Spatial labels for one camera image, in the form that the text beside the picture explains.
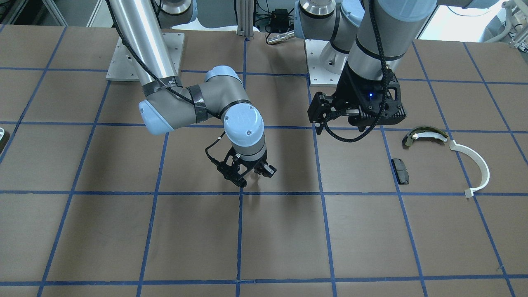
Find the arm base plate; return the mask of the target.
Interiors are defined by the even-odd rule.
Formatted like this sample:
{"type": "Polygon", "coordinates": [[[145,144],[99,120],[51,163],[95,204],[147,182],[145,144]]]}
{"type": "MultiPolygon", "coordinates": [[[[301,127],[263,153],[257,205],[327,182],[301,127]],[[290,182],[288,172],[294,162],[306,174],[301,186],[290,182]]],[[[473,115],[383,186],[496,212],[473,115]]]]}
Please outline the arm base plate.
{"type": "MultiPolygon", "coordinates": [[[[174,70],[174,75],[179,74],[180,64],[183,55],[185,34],[183,33],[162,33],[163,42],[154,45],[136,45],[137,56],[154,71],[154,62],[162,63],[159,68],[174,70]]],[[[106,80],[122,82],[139,82],[140,79],[151,77],[145,73],[143,68],[132,57],[128,49],[122,44],[121,38],[115,45],[115,50],[108,66],[106,80]]]]}
{"type": "Polygon", "coordinates": [[[306,40],[306,61],[311,86],[335,87],[346,66],[364,79],[380,80],[382,70],[379,58],[374,51],[362,49],[360,45],[358,41],[353,41],[349,58],[347,53],[341,53],[332,47],[330,41],[306,40]]]}

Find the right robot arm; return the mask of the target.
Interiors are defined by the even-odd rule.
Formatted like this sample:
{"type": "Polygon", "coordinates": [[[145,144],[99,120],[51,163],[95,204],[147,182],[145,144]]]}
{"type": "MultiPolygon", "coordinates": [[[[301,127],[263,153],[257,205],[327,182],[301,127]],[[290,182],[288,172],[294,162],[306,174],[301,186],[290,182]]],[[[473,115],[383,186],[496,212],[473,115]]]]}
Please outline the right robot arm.
{"type": "Polygon", "coordinates": [[[224,179],[245,187],[254,171],[272,177],[267,161],[264,120],[251,103],[243,82],[230,66],[215,66],[203,83],[184,87],[164,41],[151,0],[108,0],[107,6],[122,44],[138,64],[145,99],[138,109],[153,135],[173,132],[215,117],[232,147],[224,160],[209,160],[224,179]]]}

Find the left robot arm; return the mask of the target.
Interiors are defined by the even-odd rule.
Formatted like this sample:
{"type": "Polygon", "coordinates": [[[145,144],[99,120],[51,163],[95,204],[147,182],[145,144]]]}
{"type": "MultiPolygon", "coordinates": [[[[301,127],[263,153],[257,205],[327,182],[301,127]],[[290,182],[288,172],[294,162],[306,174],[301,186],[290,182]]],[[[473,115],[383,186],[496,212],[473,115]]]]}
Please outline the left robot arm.
{"type": "Polygon", "coordinates": [[[332,95],[317,92],[307,111],[323,125],[346,116],[363,131],[406,118],[394,70],[427,17],[439,5],[489,8],[494,0],[298,0],[294,33],[325,40],[347,57],[332,95]]]}

